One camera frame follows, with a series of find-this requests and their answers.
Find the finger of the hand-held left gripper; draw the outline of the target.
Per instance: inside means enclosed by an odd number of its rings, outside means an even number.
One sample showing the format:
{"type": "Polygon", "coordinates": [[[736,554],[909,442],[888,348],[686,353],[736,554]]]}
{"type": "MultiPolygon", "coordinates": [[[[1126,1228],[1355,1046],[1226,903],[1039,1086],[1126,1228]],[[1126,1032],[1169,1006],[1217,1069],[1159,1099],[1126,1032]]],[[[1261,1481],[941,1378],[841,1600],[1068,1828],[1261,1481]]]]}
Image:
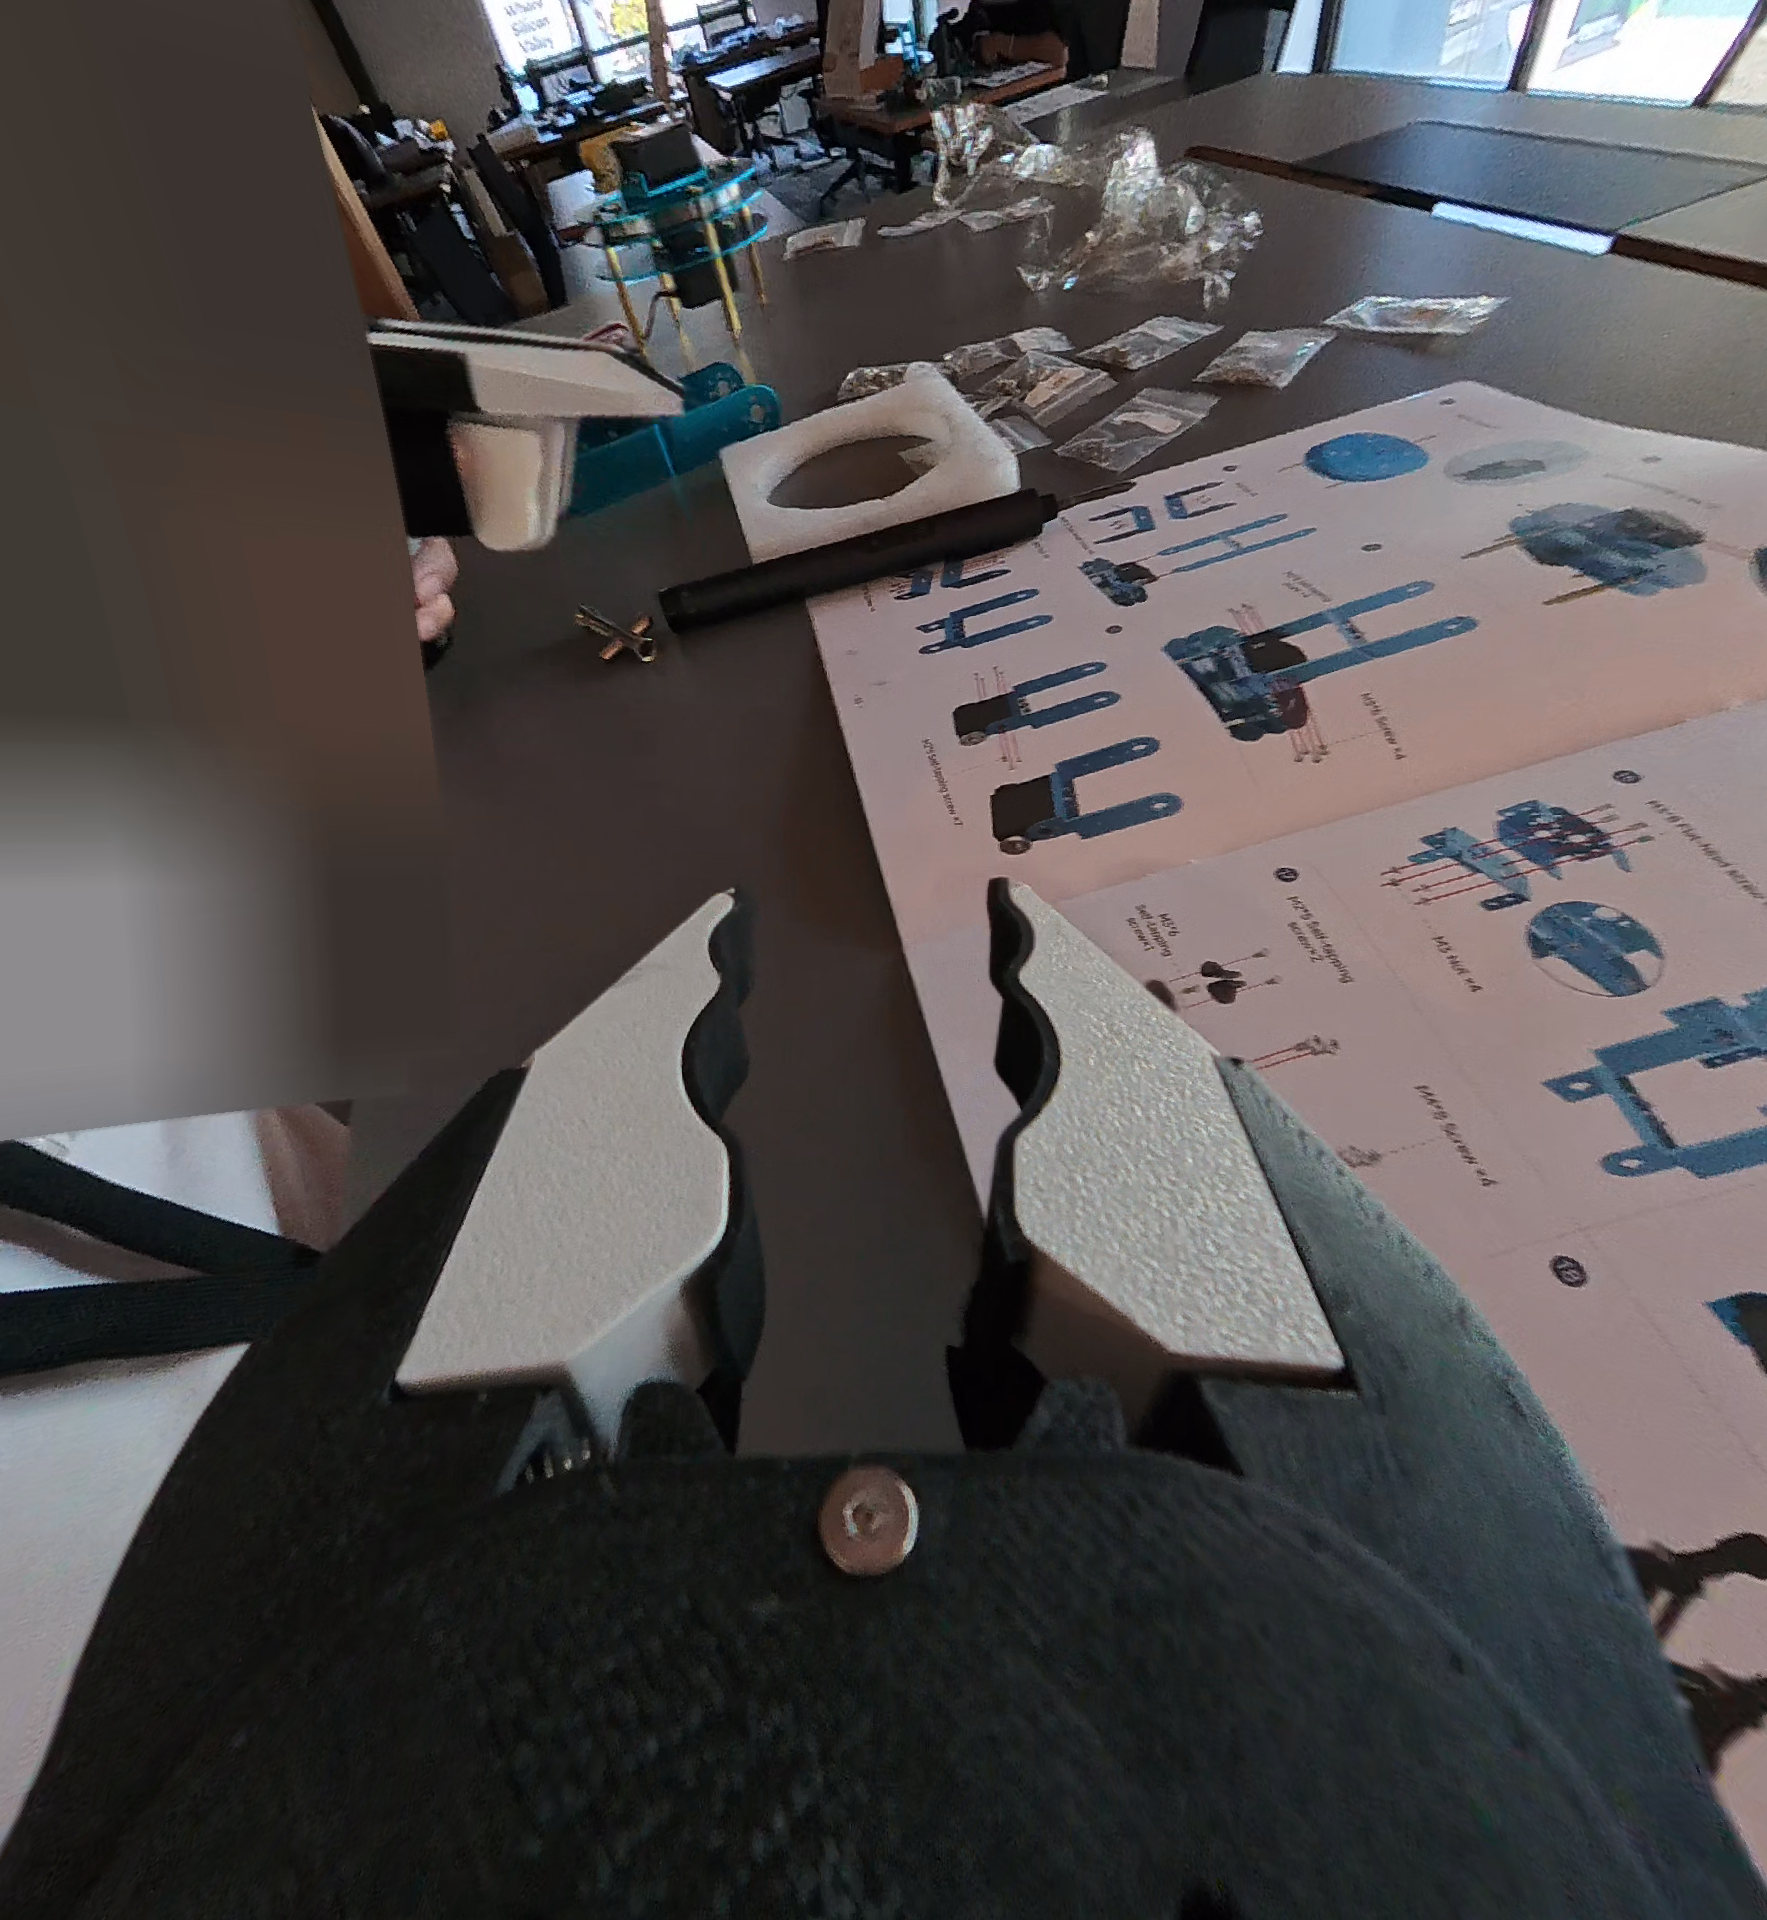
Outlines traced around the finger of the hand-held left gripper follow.
{"type": "Polygon", "coordinates": [[[663,418],[681,389],[628,351],[467,322],[368,319],[388,411],[464,418],[663,418]]]}
{"type": "Polygon", "coordinates": [[[574,492],[577,435],[577,418],[450,418],[467,536],[495,551],[548,546],[574,492]]]}

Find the distant glass windows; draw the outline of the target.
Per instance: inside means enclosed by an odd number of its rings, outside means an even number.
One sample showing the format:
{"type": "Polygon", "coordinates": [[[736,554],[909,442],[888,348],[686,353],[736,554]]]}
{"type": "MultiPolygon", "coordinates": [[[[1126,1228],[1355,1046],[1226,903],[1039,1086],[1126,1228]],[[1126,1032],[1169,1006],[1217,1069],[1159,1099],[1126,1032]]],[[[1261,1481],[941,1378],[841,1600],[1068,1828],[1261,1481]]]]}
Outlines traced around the distant glass windows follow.
{"type": "Polygon", "coordinates": [[[1767,111],[1767,1],[1309,1],[1275,67],[1767,111]]]}

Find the cluster of screw packets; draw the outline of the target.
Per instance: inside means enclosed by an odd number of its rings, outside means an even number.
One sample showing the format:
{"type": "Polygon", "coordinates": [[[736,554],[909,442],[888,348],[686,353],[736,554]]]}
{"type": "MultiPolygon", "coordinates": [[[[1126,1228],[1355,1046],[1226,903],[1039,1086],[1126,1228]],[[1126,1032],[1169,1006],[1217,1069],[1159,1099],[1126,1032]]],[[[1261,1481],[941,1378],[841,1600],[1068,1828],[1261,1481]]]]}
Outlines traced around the cluster of screw packets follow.
{"type": "Polygon", "coordinates": [[[1208,342],[1215,322],[1147,318],[1111,338],[1075,348],[1064,332],[1033,324],[982,342],[950,348],[941,358],[857,365],[837,382],[837,401],[897,390],[913,376],[940,376],[991,425],[1015,453],[1053,449],[1071,461],[1124,475],[1160,445],[1194,430],[1218,390],[1288,389],[1303,367],[1342,336],[1428,342],[1475,332],[1502,311],[1502,295],[1395,298],[1366,295],[1322,322],[1244,329],[1176,389],[1139,389],[1064,442],[1051,429],[1111,396],[1124,374],[1153,371],[1208,342]]]}

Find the background work table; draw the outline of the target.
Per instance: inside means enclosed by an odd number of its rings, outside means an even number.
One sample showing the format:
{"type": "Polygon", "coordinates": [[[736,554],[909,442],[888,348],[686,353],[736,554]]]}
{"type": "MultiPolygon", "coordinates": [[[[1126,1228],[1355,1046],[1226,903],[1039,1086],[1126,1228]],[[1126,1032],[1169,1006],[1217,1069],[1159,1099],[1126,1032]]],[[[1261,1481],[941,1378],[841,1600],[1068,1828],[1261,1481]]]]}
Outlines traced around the background work table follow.
{"type": "Polygon", "coordinates": [[[760,116],[775,107],[788,87],[821,73],[823,43],[808,37],[758,54],[736,51],[716,59],[701,57],[681,66],[680,80],[697,139],[720,155],[744,155],[758,148],[760,116]]]}

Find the dark grey desk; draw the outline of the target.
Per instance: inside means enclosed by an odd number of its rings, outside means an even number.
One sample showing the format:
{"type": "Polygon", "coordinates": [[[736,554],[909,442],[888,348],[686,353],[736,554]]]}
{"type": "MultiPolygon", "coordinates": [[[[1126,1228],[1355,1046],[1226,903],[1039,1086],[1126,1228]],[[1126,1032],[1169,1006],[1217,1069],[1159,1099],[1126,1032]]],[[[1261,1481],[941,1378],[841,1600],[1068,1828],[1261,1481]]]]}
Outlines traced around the dark grey desk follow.
{"type": "MultiPolygon", "coordinates": [[[[1453,348],[1337,342],[1288,390],[1231,390],[1169,456],[1217,453],[1490,380],[1577,413],[1767,445],[1767,183],[1728,194],[1723,254],[1630,254],[1439,221],[1342,188],[1234,174],[1264,234],[1225,329],[1352,295],[1510,295],[1453,348]]],[[[600,993],[700,901],[754,905],[750,1159],[770,1311],[750,1452],[960,1442],[943,1345],[982,1212],[912,992],[860,794],[802,609],[671,637],[657,664],[562,636],[580,601],[634,612],[744,557],[716,475],[568,525],[529,559],[462,559],[462,636],[430,679],[451,848],[456,1052],[433,1089],[355,1122],[355,1204],[495,1066],[600,993]]]]}

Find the person's white shirt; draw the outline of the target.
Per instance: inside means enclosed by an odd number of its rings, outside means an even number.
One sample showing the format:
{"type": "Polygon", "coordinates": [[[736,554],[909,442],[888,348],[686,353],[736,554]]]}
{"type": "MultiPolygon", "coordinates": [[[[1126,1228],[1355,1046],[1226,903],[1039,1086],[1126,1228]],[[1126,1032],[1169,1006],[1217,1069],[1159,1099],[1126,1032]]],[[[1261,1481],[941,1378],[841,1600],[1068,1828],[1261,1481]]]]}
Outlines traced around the person's white shirt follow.
{"type": "MultiPolygon", "coordinates": [[[[326,1248],[348,1130],[303,1104],[28,1137],[40,1154],[326,1248]]],[[[242,1347],[0,1383],[0,1846],[128,1540],[242,1347]]]]}

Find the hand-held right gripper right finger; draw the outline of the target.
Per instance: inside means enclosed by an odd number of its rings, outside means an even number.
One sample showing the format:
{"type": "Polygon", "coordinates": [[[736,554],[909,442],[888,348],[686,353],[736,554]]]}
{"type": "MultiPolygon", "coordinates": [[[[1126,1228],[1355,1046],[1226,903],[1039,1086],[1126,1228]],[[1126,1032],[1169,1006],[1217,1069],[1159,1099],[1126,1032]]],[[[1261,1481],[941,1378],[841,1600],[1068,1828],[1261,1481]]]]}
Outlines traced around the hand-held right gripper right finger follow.
{"type": "Polygon", "coordinates": [[[1128,1437],[1178,1442],[1203,1383],[1345,1388],[1215,1046],[1034,891],[995,881],[987,915],[1015,1118],[955,1347],[965,1445],[1008,1447],[1073,1379],[1114,1392],[1128,1437]]]}

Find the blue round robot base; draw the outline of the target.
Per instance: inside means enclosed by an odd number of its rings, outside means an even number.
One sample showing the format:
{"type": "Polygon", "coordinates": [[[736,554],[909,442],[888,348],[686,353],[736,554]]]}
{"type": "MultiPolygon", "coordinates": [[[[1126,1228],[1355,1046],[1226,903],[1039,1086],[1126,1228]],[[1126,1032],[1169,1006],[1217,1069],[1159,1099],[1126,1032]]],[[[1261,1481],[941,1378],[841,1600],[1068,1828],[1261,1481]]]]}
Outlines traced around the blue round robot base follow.
{"type": "Polygon", "coordinates": [[[731,351],[744,353],[741,295],[765,299],[760,244],[767,231],[765,188],[753,162],[707,163],[659,187],[627,176],[589,218],[589,242],[606,256],[634,348],[645,353],[645,312],[667,299],[686,362],[693,362],[693,351],[683,312],[709,303],[725,311],[731,351]]]}

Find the blue metal bracket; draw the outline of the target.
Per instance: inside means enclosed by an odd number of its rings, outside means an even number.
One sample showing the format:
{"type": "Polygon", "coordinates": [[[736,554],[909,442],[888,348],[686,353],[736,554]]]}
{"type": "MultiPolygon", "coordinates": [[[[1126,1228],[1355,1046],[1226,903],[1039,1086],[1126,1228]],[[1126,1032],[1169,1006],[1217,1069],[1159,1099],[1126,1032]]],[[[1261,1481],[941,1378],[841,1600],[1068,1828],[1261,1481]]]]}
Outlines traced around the blue metal bracket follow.
{"type": "Polygon", "coordinates": [[[681,382],[681,413],[662,418],[586,418],[574,459],[568,516],[586,516],[657,492],[709,466],[729,444],[782,425],[775,389],[744,380],[736,365],[711,362],[681,382]]]}

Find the crumpled clear plastic wrap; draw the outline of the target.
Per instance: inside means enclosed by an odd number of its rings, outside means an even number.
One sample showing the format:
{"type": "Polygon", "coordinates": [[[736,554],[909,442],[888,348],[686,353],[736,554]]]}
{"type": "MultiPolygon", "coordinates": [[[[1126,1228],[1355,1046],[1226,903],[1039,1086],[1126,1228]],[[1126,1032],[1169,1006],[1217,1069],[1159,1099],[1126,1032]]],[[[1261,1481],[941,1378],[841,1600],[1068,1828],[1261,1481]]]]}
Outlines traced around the crumpled clear plastic wrap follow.
{"type": "Polygon", "coordinates": [[[928,119],[934,205],[999,205],[1027,187],[1071,183],[1081,159],[1057,141],[1034,139],[1003,105],[955,100],[928,119]]]}
{"type": "Polygon", "coordinates": [[[1167,163],[1148,126],[1039,141],[1011,170],[1046,201],[1017,263],[1034,295],[1194,284],[1215,305],[1261,242],[1261,215],[1229,176],[1192,159],[1167,163]]]}

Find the assembly instruction sheet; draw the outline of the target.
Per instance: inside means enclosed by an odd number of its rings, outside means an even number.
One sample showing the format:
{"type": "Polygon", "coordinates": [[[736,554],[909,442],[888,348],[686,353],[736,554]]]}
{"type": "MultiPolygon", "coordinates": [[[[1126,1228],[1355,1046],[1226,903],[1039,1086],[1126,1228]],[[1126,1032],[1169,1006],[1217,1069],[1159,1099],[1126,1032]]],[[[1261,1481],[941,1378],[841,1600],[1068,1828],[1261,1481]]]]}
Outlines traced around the assembly instruction sheet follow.
{"type": "Polygon", "coordinates": [[[1767,451],[1458,382],[811,616],[976,1183],[1004,877],[1480,1305],[1767,1876],[1767,451]]]}

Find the white foam block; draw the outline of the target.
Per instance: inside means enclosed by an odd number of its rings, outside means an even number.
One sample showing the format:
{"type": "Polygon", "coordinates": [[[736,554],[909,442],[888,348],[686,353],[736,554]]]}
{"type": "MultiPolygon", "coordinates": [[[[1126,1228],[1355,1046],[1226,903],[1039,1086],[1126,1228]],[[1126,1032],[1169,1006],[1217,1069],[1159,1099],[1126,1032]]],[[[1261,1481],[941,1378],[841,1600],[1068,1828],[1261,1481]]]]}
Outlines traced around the white foam block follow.
{"type": "Polygon", "coordinates": [[[913,374],[888,390],[729,444],[720,466],[753,562],[885,535],[899,525],[970,509],[1019,488],[1017,453],[940,371],[913,374]],[[934,445],[934,463],[899,492],[836,509],[792,509],[775,502],[775,488],[808,461],[876,439],[921,439],[934,445]]]}

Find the black screwdriver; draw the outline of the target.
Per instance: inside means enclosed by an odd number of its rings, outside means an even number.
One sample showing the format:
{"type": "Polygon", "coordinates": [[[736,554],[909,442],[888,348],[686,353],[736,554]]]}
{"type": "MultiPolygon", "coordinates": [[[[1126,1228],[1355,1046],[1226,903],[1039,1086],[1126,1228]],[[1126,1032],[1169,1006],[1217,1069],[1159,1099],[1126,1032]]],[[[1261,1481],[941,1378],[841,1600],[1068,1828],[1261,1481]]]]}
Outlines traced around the black screwdriver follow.
{"type": "Polygon", "coordinates": [[[1126,492],[1126,482],[1059,498],[1025,486],[990,502],[913,516],[873,535],[849,535],[775,559],[758,559],[693,583],[663,588],[657,618],[690,636],[754,616],[801,607],[811,598],[864,588],[923,565],[976,559],[1038,536],[1071,506],[1126,492]]]}

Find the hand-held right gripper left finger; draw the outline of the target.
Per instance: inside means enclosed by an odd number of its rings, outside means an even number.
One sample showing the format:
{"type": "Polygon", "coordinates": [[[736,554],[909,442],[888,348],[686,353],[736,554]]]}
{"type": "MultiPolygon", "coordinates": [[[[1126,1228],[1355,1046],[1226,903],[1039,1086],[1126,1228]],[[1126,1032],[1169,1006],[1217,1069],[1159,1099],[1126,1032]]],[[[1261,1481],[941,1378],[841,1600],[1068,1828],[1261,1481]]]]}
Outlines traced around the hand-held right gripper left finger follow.
{"type": "Polygon", "coordinates": [[[734,1451],[765,1267],[726,1118],[750,1078],[753,905],[705,901],[537,1046],[393,1383],[557,1388],[610,1447],[673,1383],[734,1451]]]}

